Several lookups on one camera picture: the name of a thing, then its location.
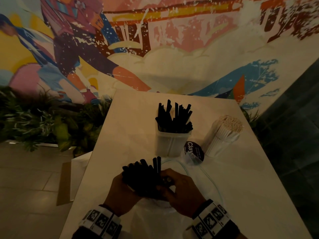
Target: table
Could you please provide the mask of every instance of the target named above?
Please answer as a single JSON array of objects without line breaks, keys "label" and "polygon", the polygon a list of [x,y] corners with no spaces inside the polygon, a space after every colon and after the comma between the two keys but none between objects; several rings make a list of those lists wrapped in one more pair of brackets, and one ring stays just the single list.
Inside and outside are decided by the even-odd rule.
[{"label": "table", "polygon": [[[158,103],[166,104],[168,99],[184,107],[192,105],[194,130],[189,140],[199,144],[219,116],[228,114],[243,122],[239,140],[217,159],[206,158],[202,166],[248,239],[311,238],[236,101],[118,89],[60,239],[70,239],[86,212],[105,200],[122,166],[154,157],[155,114]],[[121,218],[123,230],[136,234],[135,209]],[[165,233],[165,223],[158,227]]]}]

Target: mural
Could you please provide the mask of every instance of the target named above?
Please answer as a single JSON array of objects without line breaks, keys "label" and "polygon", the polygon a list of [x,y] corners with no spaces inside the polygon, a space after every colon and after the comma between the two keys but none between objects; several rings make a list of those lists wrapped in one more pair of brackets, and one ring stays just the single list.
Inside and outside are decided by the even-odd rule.
[{"label": "mural", "polygon": [[263,112],[317,58],[319,0],[0,0],[0,85],[98,103],[117,88]]}]

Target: wall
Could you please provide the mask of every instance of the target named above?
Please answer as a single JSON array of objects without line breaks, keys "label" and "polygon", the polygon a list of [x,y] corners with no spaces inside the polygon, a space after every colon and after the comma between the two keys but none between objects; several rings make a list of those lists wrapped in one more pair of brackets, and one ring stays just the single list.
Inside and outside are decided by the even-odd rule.
[{"label": "wall", "polygon": [[98,103],[117,88],[265,111],[317,58],[318,0],[0,0],[0,85]]},{"label": "wall", "polygon": [[257,136],[313,238],[319,238],[319,59],[258,119]]}]

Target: purple jacket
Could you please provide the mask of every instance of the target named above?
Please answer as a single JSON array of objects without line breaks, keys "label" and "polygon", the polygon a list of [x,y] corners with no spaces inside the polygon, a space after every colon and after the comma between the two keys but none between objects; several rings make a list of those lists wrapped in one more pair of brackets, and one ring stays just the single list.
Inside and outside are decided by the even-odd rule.
[{"label": "purple jacket", "polygon": [[41,0],[41,9],[53,31],[59,36],[64,32],[74,35],[71,24],[95,34],[90,25],[94,13],[100,15],[103,10],[102,0],[72,0],[65,4],[58,0]]}]

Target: container of black straws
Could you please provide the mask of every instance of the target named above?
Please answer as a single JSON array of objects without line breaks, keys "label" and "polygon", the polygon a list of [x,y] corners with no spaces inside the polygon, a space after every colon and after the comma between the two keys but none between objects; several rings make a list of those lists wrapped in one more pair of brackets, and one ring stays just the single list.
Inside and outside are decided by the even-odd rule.
[{"label": "container of black straws", "polygon": [[184,145],[192,134],[193,125],[190,121],[191,105],[187,108],[171,101],[167,106],[159,103],[157,117],[155,118],[155,153],[161,157],[179,157],[184,150]]}]

